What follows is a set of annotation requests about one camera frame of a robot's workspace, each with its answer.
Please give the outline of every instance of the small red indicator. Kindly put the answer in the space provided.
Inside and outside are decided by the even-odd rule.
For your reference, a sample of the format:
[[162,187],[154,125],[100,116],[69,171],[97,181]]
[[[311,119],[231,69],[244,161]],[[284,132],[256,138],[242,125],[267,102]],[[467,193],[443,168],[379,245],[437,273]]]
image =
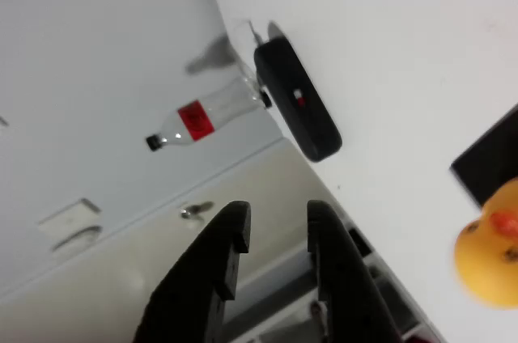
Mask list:
[[302,91],[299,88],[293,91],[293,96],[297,99],[297,103],[300,107],[304,107],[306,105],[306,99],[303,97]]

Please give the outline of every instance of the black object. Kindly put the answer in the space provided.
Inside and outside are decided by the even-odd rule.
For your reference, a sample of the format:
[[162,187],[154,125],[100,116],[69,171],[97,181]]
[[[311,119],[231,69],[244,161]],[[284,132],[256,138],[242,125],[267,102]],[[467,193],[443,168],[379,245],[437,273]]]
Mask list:
[[359,234],[358,230],[356,230],[355,228],[351,228],[348,232],[349,232],[350,238],[353,240],[356,248],[359,251],[359,255],[362,258],[364,258],[365,256],[368,256],[369,254],[372,253],[371,248],[369,248],[369,245],[367,244],[367,242],[365,242],[363,237]]
[[236,296],[240,253],[249,245],[250,204],[233,201],[159,283],[134,342],[219,342],[224,302]]
[[502,185],[517,177],[518,107],[456,159],[452,171],[479,205],[484,205]]
[[[250,207],[233,201],[194,240],[153,292],[134,342],[218,343],[224,302],[236,294],[239,253],[248,252]],[[328,343],[401,343],[354,242],[333,209],[308,203],[308,250],[316,257]]]
[[259,46],[254,61],[257,76],[306,157],[317,162],[336,153],[342,137],[287,38]]
[[259,93],[261,94],[262,103],[265,104],[265,108],[272,107],[272,100],[266,93],[266,91],[260,90]]
[[354,242],[323,201],[308,202],[308,250],[316,254],[318,295],[328,309],[329,343],[401,343]]
[[150,135],[146,138],[147,145],[151,149],[151,151],[157,151],[162,147],[162,142],[160,141],[160,137],[156,134]]
[[387,304],[388,311],[400,335],[404,335],[419,324],[414,313],[389,279],[379,277],[375,280],[375,284],[384,303]]

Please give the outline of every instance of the yellow rubber duck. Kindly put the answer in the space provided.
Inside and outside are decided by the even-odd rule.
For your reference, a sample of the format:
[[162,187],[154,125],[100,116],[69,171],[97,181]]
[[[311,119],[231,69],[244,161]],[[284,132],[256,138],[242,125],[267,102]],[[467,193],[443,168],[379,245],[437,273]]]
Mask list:
[[518,307],[518,178],[482,207],[459,234],[455,262],[461,280],[482,301]]

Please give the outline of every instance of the red bottle label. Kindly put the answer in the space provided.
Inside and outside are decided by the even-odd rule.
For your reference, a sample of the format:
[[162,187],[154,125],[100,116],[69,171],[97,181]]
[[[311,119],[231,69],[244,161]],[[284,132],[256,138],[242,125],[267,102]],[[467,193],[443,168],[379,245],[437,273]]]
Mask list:
[[197,100],[180,108],[178,114],[194,141],[214,132],[214,126]]

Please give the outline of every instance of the black bottle cap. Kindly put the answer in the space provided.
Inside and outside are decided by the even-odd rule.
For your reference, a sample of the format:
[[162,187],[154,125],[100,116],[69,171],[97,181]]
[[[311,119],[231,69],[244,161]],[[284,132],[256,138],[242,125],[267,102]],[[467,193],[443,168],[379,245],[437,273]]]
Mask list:
[[151,151],[157,151],[162,147],[160,137],[156,134],[150,135],[148,138],[146,138],[146,142]]

